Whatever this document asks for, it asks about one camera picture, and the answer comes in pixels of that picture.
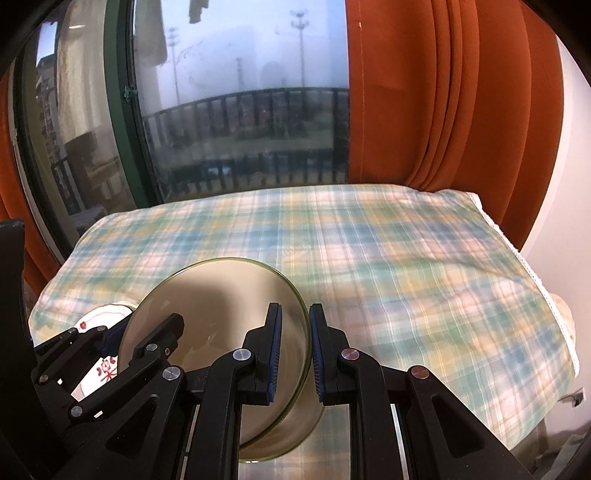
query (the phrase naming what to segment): white wall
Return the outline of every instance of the white wall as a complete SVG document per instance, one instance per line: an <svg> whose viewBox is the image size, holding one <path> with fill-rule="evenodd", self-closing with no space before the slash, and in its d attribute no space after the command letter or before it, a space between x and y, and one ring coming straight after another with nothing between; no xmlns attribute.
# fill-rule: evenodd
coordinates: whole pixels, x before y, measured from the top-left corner
<svg viewBox="0 0 591 480"><path fill-rule="evenodd" d="M570 306L576 324L579 376L569 392L585 387L577 408L557 404L545 419L551 448L591 425L591 87L560 44L564 120L546 199L522 249L546 288Z"/></svg>

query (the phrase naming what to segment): fabric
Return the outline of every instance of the fabric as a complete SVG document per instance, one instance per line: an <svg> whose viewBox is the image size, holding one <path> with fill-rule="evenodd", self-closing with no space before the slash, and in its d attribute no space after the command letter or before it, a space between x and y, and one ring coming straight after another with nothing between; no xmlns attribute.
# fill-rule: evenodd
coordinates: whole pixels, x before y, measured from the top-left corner
<svg viewBox="0 0 591 480"><path fill-rule="evenodd" d="M258 190L105 217L40 296L34 340L224 256L281 271L380 363L429 367L509 448L578 371L556 305L476 196L389 185ZM298 448L241 465L242 478L348 478L347 418L346 407L325 409Z"/></svg>
<svg viewBox="0 0 591 480"><path fill-rule="evenodd" d="M204 8L209 7L209 0L191 0L189 3L189 23L199 23Z"/></svg>
<svg viewBox="0 0 591 480"><path fill-rule="evenodd" d="M15 164L8 126L8 73L0 79L0 221L20 218L25 224L24 278L36 294L57 272L59 264L47 248L31 213Z"/></svg>
<svg viewBox="0 0 591 480"><path fill-rule="evenodd" d="M103 37L106 0L74 0L68 5L57 42L57 119L65 145L89 131L111 129L105 84ZM116 155L115 137L104 149Z"/></svg>
<svg viewBox="0 0 591 480"><path fill-rule="evenodd" d="M31 286L26 281L23 281L22 282L22 296L23 296L24 303L25 303L25 315L27 316L27 318L29 318L31 316L31 312L33 310L33 307L37 303L37 299L39 298L39 295L37 295L35 292L33 292Z"/></svg>
<svg viewBox="0 0 591 480"><path fill-rule="evenodd" d="M135 7L134 62L161 65L168 59L161 0L139 0Z"/></svg>
<svg viewBox="0 0 591 480"><path fill-rule="evenodd" d="M346 5L349 181L476 192L520 248L560 141L551 28L519 0Z"/></svg>
<svg viewBox="0 0 591 480"><path fill-rule="evenodd" d="M551 293L550 296L554 303L556 304L556 308L560 312L560 316L564 320L564 324L566 325L566 329L569 333L569 337L573 341L573 343L577 343L577 332L576 332L576 325L574 324L573 319L573 312L570 310L569 304L564 301L562 297L557 295L556 293Z"/></svg>

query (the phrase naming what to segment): window glass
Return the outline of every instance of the window glass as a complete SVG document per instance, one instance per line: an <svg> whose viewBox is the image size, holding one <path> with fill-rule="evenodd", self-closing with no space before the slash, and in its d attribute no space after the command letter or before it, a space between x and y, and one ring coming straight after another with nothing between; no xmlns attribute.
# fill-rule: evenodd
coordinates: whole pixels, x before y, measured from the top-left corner
<svg viewBox="0 0 591 480"><path fill-rule="evenodd" d="M71 248L108 213L135 208L106 97L106 0L62 4L22 54L20 105L37 202Z"/></svg>
<svg viewBox="0 0 591 480"><path fill-rule="evenodd" d="M165 201L346 181L343 0L137 0L133 44Z"/></svg>

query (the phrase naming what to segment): red character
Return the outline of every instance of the red character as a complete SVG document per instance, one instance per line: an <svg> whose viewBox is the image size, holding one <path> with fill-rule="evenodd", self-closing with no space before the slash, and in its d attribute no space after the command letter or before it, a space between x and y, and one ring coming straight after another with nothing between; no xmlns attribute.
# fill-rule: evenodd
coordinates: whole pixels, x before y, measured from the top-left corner
<svg viewBox="0 0 591 480"><path fill-rule="evenodd" d="M100 381L108 382L117 375L117 360L110 356L109 358L103 358L103 361L100 363L100 367L96 368L96 371L99 374L99 377L102 377Z"/></svg>

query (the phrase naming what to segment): metal railing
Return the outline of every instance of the metal railing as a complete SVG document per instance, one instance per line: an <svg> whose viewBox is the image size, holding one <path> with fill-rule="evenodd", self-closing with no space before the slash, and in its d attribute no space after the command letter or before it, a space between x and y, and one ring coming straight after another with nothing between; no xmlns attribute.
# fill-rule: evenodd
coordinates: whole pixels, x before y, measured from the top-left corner
<svg viewBox="0 0 591 480"><path fill-rule="evenodd" d="M59 159L57 162L51 164L51 172L56 181L56 186L60 192L60 196L66 206L69 215L80 213L82 208L76 199L75 191L78 186L72 178L72 171L66 158Z"/></svg>
<svg viewBox="0 0 591 480"><path fill-rule="evenodd" d="M346 183L348 89L231 93L162 110L143 122L166 201Z"/></svg>

